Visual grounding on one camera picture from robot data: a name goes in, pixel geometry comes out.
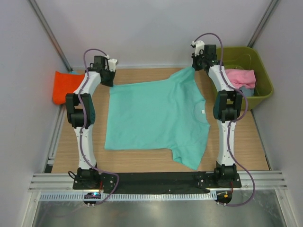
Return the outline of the teal t shirt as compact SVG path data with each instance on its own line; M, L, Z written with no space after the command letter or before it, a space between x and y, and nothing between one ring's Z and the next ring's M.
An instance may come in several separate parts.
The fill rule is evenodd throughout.
M197 170L210 124L192 67L168 79L116 85L109 91L105 149L170 149L174 161Z

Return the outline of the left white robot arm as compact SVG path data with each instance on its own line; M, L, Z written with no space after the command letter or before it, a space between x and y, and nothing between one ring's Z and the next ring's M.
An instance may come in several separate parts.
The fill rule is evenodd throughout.
M74 180L73 189L97 189L101 184L93 151L92 130L96 112L92 95L100 84L114 85L117 64L118 60L109 56L95 56L78 88L65 97L67 119L74 129L79 152L77 173L68 172Z

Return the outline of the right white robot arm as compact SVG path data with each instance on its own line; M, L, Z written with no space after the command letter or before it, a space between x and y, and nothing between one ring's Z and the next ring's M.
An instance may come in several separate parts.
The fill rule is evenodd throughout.
M241 187L234 157L234 130L241 113L242 95L238 93L228 79L221 60L217 60L216 45L193 41L192 67L196 71L204 70L213 82L217 96L213 107L213 116L219 130L219 154L212 173L203 172L198 185L201 188Z

